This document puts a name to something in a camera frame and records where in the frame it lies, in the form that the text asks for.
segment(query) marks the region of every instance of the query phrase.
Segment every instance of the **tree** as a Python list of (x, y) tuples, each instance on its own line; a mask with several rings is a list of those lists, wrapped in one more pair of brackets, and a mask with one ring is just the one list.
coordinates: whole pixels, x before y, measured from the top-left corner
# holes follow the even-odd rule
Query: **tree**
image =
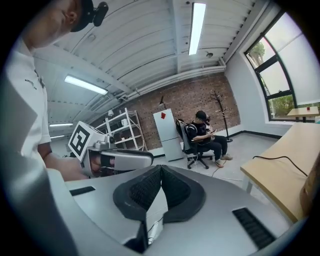
[(249, 56), (256, 63), (257, 67), (264, 63), (265, 46), (262, 42), (258, 42), (249, 52)]
[(292, 95), (273, 98), (269, 104), (272, 104), (273, 113), (276, 118), (284, 118), (294, 108)]

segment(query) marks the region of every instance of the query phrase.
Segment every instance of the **red brick wall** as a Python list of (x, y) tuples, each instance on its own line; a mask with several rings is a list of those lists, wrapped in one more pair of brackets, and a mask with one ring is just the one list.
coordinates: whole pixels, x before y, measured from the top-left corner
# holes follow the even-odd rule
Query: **red brick wall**
[(125, 108), (129, 111), (136, 110), (146, 146), (148, 150), (152, 150), (162, 147), (153, 116), (154, 113), (164, 110), (164, 107), (159, 106), (162, 96), (167, 109), (172, 110), (174, 119), (181, 118), (185, 122), (191, 122), (196, 112), (203, 110), (211, 117), (210, 124), (214, 130), (224, 130), (225, 124), (219, 112), (220, 107), (211, 98), (214, 91), (223, 95), (222, 106), (226, 108), (228, 128), (239, 125), (237, 104), (224, 73), (194, 77), (159, 88), (123, 104), (113, 112), (118, 115), (119, 110), (123, 112)]

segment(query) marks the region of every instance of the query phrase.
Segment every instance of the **table leg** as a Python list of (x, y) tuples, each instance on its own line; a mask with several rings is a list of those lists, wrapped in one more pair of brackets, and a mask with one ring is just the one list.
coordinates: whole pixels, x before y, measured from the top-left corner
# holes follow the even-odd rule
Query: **table leg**
[(245, 190), (248, 194), (251, 193), (252, 189), (252, 183), (250, 182), (250, 179), (247, 175), (244, 176), (243, 182), (242, 182), (242, 189)]

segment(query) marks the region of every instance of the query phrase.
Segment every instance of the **sneaker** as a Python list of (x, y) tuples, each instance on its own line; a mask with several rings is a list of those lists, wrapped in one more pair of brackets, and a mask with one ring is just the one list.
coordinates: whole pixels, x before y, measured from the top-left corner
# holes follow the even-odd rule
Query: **sneaker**
[(215, 160), (215, 164), (219, 168), (223, 168), (224, 167), (224, 163), (223, 163), (223, 161), (221, 159)]
[(229, 155), (229, 154), (225, 154), (225, 155), (223, 155), (223, 156), (221, 156), (221, 158), (220, 158), (221, 160), (232, 160), (232, 159), (234, 159), (231, 155)]

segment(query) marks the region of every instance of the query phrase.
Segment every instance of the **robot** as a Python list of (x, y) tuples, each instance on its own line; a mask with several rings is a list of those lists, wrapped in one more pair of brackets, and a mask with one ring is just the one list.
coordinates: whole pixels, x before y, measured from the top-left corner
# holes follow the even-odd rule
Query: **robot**
[[(96, 128), (79, 121), (76, 125), (68, 146), (82, 165), (83, 174), (89, 177), (101, 177), (106, 169), (112, 169), (114, 174), (133, 171), (152, 165), (154, 156), (150, 152), (117, 149), (115, 139)], [(93, 155), (100, 154), (101, 171), (92, 172), (90, 159)]]

